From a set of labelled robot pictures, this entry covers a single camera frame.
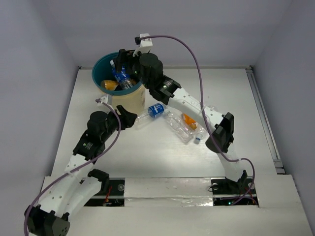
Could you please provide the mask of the blue label water bottle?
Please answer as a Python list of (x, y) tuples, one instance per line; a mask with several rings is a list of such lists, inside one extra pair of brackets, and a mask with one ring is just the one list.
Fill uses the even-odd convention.
[(121, 72), (117, 72), (113, 60), (110, 61), (112, 66), (112, 73), (116, 81), (119, 83), (122, 90), (132, 88), (137, 82), (132, 79), (126, 72), (125, 66), (122, 66)]

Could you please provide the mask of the orange floral label bottle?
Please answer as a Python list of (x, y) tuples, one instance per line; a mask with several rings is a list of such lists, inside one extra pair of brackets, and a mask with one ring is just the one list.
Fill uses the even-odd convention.
[(117, 81), (114, 81), (114, 80), (103, 80), (103, 81), (101, 81), (100, 86), (103, 89), (110, 90), (110, 91), (119, 90), (118, 89), (119, 83)]

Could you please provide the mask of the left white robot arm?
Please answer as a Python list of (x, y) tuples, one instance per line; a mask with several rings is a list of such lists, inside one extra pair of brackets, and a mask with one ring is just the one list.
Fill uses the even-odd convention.
[(113, 133), (131, 128), (137, 114), (118, 105), (108, 113), (91, 113), (87, 129), (75, 146), (63, 175), (51, 182), (25, 211), (24, 234), (65, 236), (72, 218), (95, 194), (109, 191), (109, 175), (95, 169), (96, 161), (109, 151), (105, 142)]

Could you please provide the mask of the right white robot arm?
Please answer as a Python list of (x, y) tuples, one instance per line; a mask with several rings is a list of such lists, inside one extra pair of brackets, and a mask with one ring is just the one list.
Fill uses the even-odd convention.
[(134, 56), (132, 50), (121, 49), (113, 63), (116, 71), (125, 69), (129, 76), (139, 80), (155, 100), (188, 115), (205, 128), (210, 134), (205, 145), (218, 155), (228, 179), (227, 189), (237, 193), (244, 188), (245, 172), (233, 146), (233, 114), (221, 114), (202, 105), (178, 82), (164, 74), (162, 62), (152, 53)]

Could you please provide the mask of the teal and cream bin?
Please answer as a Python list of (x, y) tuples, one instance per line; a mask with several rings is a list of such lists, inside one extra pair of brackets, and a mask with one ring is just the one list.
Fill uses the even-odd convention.
[(145, 109), (145, 88), (140, 82), (128, 90), (113, 91), (101, 87), (102, 81), (116, 81), (110, 61), (117, 55), (118, 52), (115, 52), (101, 57), (92, 68), (92, 80), (97, 88), (108, 96), (107, 103), (112, 107), (122, 105), (127, 111), (139, 114)]

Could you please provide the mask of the blue label bottle near bin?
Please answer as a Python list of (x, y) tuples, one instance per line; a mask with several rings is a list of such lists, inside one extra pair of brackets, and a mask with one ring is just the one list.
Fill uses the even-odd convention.
[(142, 128), (151, 123), (152, 121), (156, 120), (164, 113), (166, 109), (167, 106), (162, 103), (156, 103), (148, 107), (146, 110), (144, 110), (142, 113), (138, 115), (135, 121), (136, 128)]

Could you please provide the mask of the clear crushed bottle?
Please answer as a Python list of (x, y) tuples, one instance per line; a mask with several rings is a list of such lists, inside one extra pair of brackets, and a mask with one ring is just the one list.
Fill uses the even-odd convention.
[(166, 109), (164, 117), (168, 125), (185, 144), (193, 138), (193, 132), (177, 114)]

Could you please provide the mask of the small orange bottle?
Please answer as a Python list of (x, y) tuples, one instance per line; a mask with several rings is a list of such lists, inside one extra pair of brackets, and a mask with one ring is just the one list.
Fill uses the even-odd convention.
[(182, 114), (183, 121), (185, 124), (191, 129), (191, 130), (196, 130), (197, 129), (197, 122), (189, 117), (187, 114), (183, 113)]

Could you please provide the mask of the clear bottle white cap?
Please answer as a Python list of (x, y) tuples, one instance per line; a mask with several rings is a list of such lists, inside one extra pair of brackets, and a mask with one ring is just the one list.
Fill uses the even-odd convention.
[(195, 140), (194, 140), (194, 142), (196, 144), (198, 144), (198, 143), (200, 143), (200, 141), (202, 139), (204, 139), (206, 137), (207, 130), (202, 125), (200, 125), (198, 122), (196, 122), (195, 125), (196, 125), (196, 129), (195, 129)]

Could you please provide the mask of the silver tape strip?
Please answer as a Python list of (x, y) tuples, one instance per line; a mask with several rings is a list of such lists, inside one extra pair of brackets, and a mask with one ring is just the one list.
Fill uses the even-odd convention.
[(210, 178), (127, 178), (125, 207), (211, 207)]

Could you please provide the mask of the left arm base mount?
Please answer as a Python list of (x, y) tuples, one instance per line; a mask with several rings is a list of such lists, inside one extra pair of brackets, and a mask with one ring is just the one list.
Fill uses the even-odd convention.
[(124, 207), (125, 179), (111, 178), (107, 190), (102, 189), (86, 203), (85, 207)]

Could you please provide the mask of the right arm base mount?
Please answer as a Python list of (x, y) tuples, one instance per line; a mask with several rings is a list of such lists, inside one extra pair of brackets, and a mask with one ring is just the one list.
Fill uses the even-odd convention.
[(208, 191), (213, 195), (213, 206), (231, 206), (240, 197), (236, 206), (258, 206), (258, 197), (252, 178), (247, 178), (245, 185), (238, 187), (232, 181), (225, 178), (211, 179)]

